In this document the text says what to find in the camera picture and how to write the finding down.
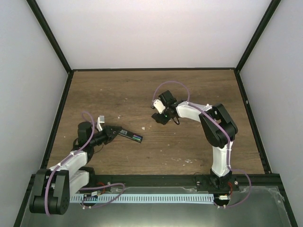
purple cable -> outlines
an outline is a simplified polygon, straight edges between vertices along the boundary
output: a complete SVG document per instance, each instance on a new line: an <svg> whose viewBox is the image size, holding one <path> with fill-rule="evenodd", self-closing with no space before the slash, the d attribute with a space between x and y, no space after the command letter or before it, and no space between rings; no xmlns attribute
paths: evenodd
<svg viewBox="0 0 303 227"><path fill-rule="evenodd" d="M248 180L249 185L250 185L249 192L247 193L246 197L245 197L243 200L241 200L240 202L235 203L235 204L233 204L233 205L226 206L226 208L228 208L228 207L229 207L229 208L230 208L230 207L235 207L235 206L237 206L237 205L243 203L243 202L250 196L250 193L251 193L251 180L250 180L250 177L249 177L248 174L247 174L245 171L243 171L243 170L240 170L240 169L232 169L232 168L231 168L231 164L230 164L230 150L231 150L230 144L231 144L231 138L228 136L227 132L226 132L226 131L225 131L225 130L224 130L224 129L223 129L223 128L214 120L214 119L212 119L212 118L211 118L207 113L205 113L202 109L200 109L199 107L196 107L196 106L192 105L192 104L189 102L190 93L189 93L188 88L187 88L184 84L182 84L182 83L180 83L180 82L178 82L178 81L174 81L174 80L172 80L172 81L166 81L166 82L164 82L164 83L161 83L161 84L157 87L157 89L155 90L155 92L154 92L154 94L153 94L152 101L151 101L151 105L153 106L153 101L154 101L154 99L155 99L156 93L157 93L157 91L159 90L159 88L160 88L163 84L167 84L167 83L177 83L177 84L182 85L182 86L186 89L186 91L187 91L187 104L188 104L188 106L193 107L193 108L197 109L198 111L200 111L206 118L208 118L215 126L218 127L218 129L224 134L224 136L226 136L226 138L227 138L227 153L226 153L226 156L227 156L227 160L226 160L227 168L228 168L230 171L232 171L232 172L241 172L241 173L243 173L243 174L247 177L247 180Z"/></svg>
<svg viewBox="0 0 303 227"><path fill-rule="evenodd" d="M170 80L170 81L166 81L166 82L164 82L164 83L161 83L161 84L157 87L157 89L156 89L155 92L153 93L153 97L152 97L152 100L151 100L151 106L153 106L153 101L155 100L155 96L156 96L157 91L159 90L159 88L160 88L162 85L168 84L168 83L176 83L176 84L182 85L182 86L186 89L186 91L187 91L187 101L189 102L189 98L190 98L189 89L188 89L184 84L182 84L182 83L180 83L180 82L178 82L178 81Z"/></svg>
<svg viewBox="0 0 303 227"><path fill-rule="evenodd" d="M91 123L92 123L92 131L91 131L91 135L89 137L89 139L86 141L86 143L81 147L79 148L75 153L74 155L77 155L79 152L82 151L83 148L85 148L88 143L91 141L91 139L93 138L93 135L94 135L94 131L95 131L95 124L94 124L94 119L93 117L90 115L90 113L86 112L86 111L83 111L82 112L82 117L83 117L83 113L87 114L90 119L91 119ZM71 157L73 157L73 155L68 155L65 159L63 159L61 162L60 162L60 165L63 165L65 162L67 162ZM51 186L51 182L52 182L52 178L53 178L53 175L55 174L55 172L57 171L57 169L60 168L59 165L57 165L52 173L50 174L49 178L48 178L48 181L47 181L47 184L46 184L46 188L45 188L45 198L44 198L44 208L45 208L45 213L47 216L50 216L50 212L49 212L49 209L48 209L48 192L49 192L49 188Z"/></svg>
<svg viewBox="0 0 303 227"><path fill-rule="evenodd" d="M108 188L108 187L112 187L112 186L117 186L117 185L120 185L123 187L122 191L115 197L113 198L111 201L108 201L104 204L101 204L101 205L97 205L97 206L93 206L92 208L98 208L98 207L104 207L110 203L112 203L113 201L115 201L116 199L118 199L125 191L125 185L123 183L113 183L113 184L109 184L109 185L105 185L105 186L100 186L100 187L95 187L95 188L81 188L80 191L84 191L84 190L99 190L99 189L103 189L103 188ZM92 198L94 196L89 196L89 197L86 197L82 200L82 206L85 208L85 205L84 205L84 201L87 200L88 198Z"/></svg>

